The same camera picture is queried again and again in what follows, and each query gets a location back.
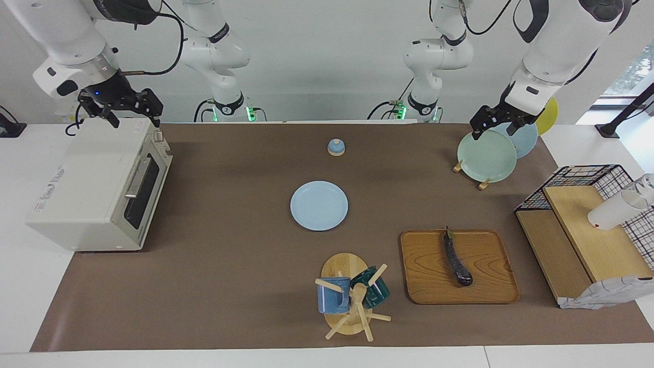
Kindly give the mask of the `glass oven door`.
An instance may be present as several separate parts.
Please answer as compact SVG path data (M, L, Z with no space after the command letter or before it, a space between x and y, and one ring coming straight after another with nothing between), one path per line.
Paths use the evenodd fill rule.
M116 209L117 226L127 237L117 250L143 248L173 154L161 128L147 119L132 119L137 137L134 163Z

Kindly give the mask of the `dark purple eggplant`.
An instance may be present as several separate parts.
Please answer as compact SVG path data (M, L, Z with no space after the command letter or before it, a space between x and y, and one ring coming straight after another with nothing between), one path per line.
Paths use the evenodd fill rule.
M446 232L443 236L446 258L451 269L455 281L463 287L471 286L473 277L471 272L464 266L458 254L456 254L455 245L453 242L453 232L446 226Z

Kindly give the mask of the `light blue plate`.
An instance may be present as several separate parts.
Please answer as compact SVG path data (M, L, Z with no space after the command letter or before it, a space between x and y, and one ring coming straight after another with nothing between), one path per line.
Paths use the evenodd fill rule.
M306 182L294 191L289 204L292 219L314 232L330 231L339 226L349 212L345 192L329 181Z

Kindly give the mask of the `white toaster oven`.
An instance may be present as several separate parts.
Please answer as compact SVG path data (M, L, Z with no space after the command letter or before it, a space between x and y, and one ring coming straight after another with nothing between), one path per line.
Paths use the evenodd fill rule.
M70 251L121 251L116 247L127 237L116 209L137 150L132 119L146 118L121 118L117 129L99 118L84 121L27 216L28 227Z

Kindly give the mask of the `pale blue upright plate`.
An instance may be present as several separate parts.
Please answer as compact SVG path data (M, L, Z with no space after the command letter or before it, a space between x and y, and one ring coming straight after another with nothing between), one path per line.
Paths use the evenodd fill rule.
M538 129L535 124L526 124L516 130L513 135L509 135L507 129L511 127L511 123L502 123L491 128L491 130L501 133L510 139L516 149L517 158L521 159L528 155L535 147L538 140Z

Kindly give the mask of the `mint green plate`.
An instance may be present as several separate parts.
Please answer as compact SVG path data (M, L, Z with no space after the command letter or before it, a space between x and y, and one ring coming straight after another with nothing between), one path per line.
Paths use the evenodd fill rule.
M517 165L517 151L511 140L492 130L477 140L472 133L465 135L458 145L456 158L456 170L480 183L502 181Z

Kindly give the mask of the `yellow plate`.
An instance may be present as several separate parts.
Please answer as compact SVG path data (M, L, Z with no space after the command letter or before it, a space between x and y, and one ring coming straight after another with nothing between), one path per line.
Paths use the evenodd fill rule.
M548 132L556 123L558 118L558 102L555 97L552 97L547 102L544 110L535 121L537 132L539 136Z

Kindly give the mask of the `wooden plate rack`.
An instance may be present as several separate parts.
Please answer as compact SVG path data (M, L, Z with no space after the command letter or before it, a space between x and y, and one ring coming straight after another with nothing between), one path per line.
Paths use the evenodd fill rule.
M453 172L455 172L455 173L460 173L460 172L462 172L462 170L463 170L463 168L462 168L462 164L463 164L463 162L464 162L463 160L458 161L458 163L456 163L456 165L455 165L455 166L453 167L453 169L452 169ZM483 182L480 182L479 186L477 186L477 188L479 189L479 191L484 191L484 190L489 186L490 181L491 181L491 178L486 178L486 180L484 180Z

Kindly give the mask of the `light wooden stepped shelf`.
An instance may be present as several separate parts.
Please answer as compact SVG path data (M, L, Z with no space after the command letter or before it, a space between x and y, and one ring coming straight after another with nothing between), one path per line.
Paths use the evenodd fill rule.
M587 214L603 202L595 189L547 187L545 191L552 211L521 212L516 217L555 300L576 298L608 278L654 278L623 228L603 231L589 223Z

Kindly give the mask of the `brown table mat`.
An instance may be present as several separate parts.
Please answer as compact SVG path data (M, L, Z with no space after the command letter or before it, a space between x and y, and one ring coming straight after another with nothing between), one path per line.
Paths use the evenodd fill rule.
M143 250L76 253L31 350L289 349L366 345L325 339L314 280L348 252L385 263L390 298L377 347L622 344L654 341L634 302L560 309L513 214L556 170L544 144L481 192L455 174L467 124L166 124L173 161ZM332 156L329 140L346 151ZM289 204L306 182L349 200L345 220L314 232ZM504 240L520 298L508 305L416 305L400 235L489 229Z

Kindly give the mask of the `white checkered cloth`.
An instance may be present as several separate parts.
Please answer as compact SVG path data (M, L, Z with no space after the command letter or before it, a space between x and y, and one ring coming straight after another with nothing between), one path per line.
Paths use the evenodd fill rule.
M584 308L597 310L603 307L614 307L618 304L635 301L643 296L654 294L654 278L639 278L635 275L625 275L619 278L608 278L593 283L576 298L558 297L559 308Z

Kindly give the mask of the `dark green mug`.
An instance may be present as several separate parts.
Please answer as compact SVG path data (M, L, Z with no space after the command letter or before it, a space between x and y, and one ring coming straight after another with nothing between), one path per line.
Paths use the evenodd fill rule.
M371 309L377 307L390 296L390 290L386 286L382 277L379 277L372 285L369 284L371 278L378 272L374 265L370 266L361 273L355 275L350 281L350 287L354 288L356 284L364 284L367 287L366 295L363 298L363 307Z

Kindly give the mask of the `wooden mug tree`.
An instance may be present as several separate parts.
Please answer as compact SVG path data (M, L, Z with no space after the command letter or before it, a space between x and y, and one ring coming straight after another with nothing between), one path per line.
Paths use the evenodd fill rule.
M321 275L318 278L329 277L348 277L352 279L355 275L369 268L363 259L351 253L339 253L331 256L323 265ZM369 284L372 285L379 277L382 277L386 271L385 264L377 266L378 272L371 278ZM367 342L373 342L374 337L371 330L371 321L391 321L391 317L374 312L375 308L367 309L363 307L363 298L366 295L367 287L364 284L356 284L354 288L350 287L350 308L344 314L323 314L325 321L330 327L325 339L330 340L337 334L355 335L364 333Z

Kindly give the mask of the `black clamp mount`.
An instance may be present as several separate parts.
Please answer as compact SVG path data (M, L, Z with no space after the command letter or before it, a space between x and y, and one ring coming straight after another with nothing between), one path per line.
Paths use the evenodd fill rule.
M17 138L27 125L21 123L12 112L0 105L0 138Z

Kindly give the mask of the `window with dark frame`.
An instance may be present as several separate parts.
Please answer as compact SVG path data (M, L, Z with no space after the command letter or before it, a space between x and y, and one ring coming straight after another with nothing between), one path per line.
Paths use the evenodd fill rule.
M629 63L615 79L595 106L626 106L654 82L654 39Z

